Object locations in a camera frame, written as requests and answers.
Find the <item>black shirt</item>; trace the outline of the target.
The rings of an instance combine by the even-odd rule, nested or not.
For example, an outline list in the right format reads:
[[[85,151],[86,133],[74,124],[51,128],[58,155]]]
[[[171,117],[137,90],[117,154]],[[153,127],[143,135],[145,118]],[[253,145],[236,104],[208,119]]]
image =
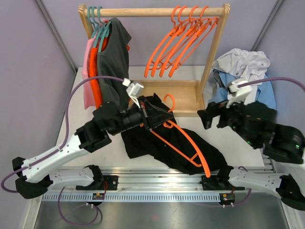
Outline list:
[[[225,157],[217,148],[201,138],[196,132],[185,128],[183,131],[196,143],[211,171],[216,171],[227,166]],[[176,169],[185,174],[194,175],[204,172],[199,157],[195,155],[195,148],[175,127],[166,128],[160,126],[150,132],[144,127],[138,126],[122,132],[121,136],[130,159],[151,155],[169,168]],[[188,158],[194,156],[193,161],[200,166],[195,166],[179,154],[177,150],[181,151]]]

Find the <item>white shirt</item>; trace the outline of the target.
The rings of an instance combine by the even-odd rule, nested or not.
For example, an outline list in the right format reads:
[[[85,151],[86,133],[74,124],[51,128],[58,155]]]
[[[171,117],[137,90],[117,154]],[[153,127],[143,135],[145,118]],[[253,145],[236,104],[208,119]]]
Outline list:
[[[270,63],[263,51],[249,52],[234,48],[218,57],[212,68],[250,82],[263,79]]]

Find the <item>orange hanger of white shirt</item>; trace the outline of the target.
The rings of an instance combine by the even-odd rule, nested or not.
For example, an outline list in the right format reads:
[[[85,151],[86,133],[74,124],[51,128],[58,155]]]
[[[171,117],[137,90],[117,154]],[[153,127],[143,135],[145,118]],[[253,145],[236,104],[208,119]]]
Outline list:
[[[159,72],[159,76],[163,77],[165,70],[177,69],[174,64],[178,60],[179,49],[188,41],[189,35],[179,44],[174,42],[178,42],[193,24],[193,19],[190,15],[184,20],[181,17],[186,8],[187,6],[176,6],[172,11],[171,22],[173,23],[173,28],[165,35],[151,54],[144,70],[145,78],[148,76],[154,77],[156,72]]]

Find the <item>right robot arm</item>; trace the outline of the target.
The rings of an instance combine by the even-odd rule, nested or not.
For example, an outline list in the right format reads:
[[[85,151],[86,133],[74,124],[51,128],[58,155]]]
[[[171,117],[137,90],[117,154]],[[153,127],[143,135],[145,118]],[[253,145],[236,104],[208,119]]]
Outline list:
[[[217,175],[202,176],[204,190],[258,190],[279,198],[287,206],[305,209],[305,137],[298,129],[275,122],[277,111],[260,102],[247,105],[228,101],[211,102],[197,113],[205,129],[220,117],[218,128],[231,127],[253,149],[280,163],[287,175],[263,175],[233,166],[222,167]]]

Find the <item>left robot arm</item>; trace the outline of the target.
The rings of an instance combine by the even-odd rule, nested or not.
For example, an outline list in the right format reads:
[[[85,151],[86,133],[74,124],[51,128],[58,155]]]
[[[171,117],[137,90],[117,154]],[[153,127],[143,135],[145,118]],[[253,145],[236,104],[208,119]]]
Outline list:
[[[66,138],[61,146],[31,159],[13,159],[13,170],[18,175],[15,180],[17,193],[32,199],[56,188],[98,190],[105,187],[103,174],[96,165],[79,170],[63,170],[61,166],[107,146],[112,142],[110,135],[140,125],[153,130],[173,118],[172,112],[151,104],[145,96],[140,96],[139,102],[122,112],[114,102],[105,102],[93,112],[93,119]]]

